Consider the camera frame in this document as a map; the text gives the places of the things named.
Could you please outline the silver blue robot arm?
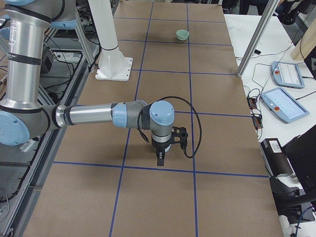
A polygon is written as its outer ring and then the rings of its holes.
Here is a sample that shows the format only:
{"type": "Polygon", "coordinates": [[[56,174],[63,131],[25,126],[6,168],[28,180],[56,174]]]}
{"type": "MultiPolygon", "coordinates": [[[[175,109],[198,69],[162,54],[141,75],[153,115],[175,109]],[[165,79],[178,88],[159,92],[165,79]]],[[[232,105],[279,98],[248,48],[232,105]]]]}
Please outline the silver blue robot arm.
{"type": "Polygon", "coordinates": [[[0,142],[23,144],[48,131],[71,125],[112,122],[117,127],[151,131],[157,164],[164,164],[171,145],[173,106],[164,100],[94,106],[42,106],[38,103],[44,30],[77,26],[73,0],[7,0],[10,17],[8,72],[5,97],[0,102],[0,142]]]}

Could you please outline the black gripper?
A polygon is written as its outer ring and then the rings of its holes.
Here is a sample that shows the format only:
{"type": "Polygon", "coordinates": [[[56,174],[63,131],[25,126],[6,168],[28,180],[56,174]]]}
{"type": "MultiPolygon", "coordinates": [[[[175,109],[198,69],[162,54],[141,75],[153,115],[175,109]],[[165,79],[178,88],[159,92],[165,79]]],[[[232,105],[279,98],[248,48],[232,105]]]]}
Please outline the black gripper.
{"type": "Polygon", "coordinates": [[[152,140],[152,146],[157,150],[157,166],[164,166],[165,152],[169,151],[171,144],[167,142],[160,143],[152,140]]]}

